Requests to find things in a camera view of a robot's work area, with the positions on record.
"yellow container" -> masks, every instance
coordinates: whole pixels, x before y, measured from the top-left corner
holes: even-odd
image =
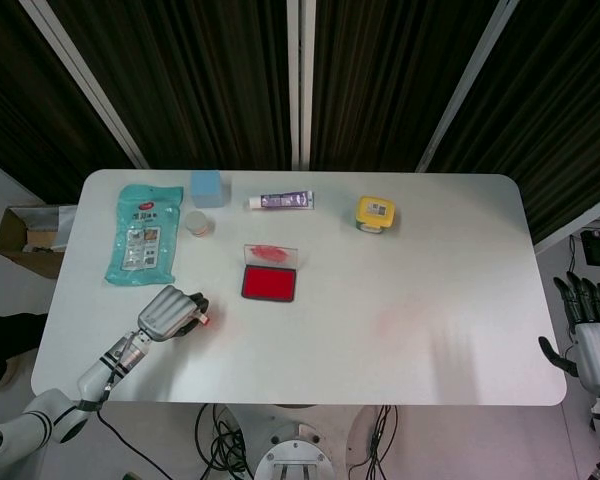
[[[356,227],[369,233],[382,233],[393,224],[395,204],[384,198],[360,197],[356,210]]]

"white lid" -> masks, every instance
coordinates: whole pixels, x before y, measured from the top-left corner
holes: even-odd
[[[262,200],[260,197],[249,197],[249,208],[257,210],[262,208]]]
[[[207,216],[199,210],[187,213],[184,225],[194,235],[200,235],[207,229]]]

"robotic hand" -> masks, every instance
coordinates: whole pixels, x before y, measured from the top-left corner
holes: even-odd
[[[569,335],[575,336],[573,362],[558,355],[545,337],[538,338],[545,357],[572,377],[579,377],[582,386],[598,398],[591,409],[593,422],[600,439],[600,283],[579,279],[567,272],[569,284],[559,278],[553,282],[560,290],[569,322]],[[600,478],[600,462],[589,480]]]
[[[0,424],[0,467],[42,448],[49,439],[64,443],[75,437],[113,387],[145,357],[152,341],[164,342],[187,334],[198,323],[206,325],[208,306],[201,293],[187,296],[171,285],[165,287],[138,316],[138,330],[118,340],[80,377],[77,404],[60,390],[48,390],[22,415]]]

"black curtain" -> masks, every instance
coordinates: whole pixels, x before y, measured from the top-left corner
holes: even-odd
[[[318,0],[311,168],[413,171],[496,0]]]
[[[286,2],[50,4],[152,167],[290,168]]]
[[[520,2],[429,167],[501,173],[535,242],[600,201],[600,1]]]
[[[132,168],[17,1],[0,1],[0,168],[49,203],[101,168]]]

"person's leg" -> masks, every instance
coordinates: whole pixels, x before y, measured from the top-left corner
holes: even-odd
[[[11,357],[37,348],[46,321],[46,314],[19,313],[0,317],[0,364]]]

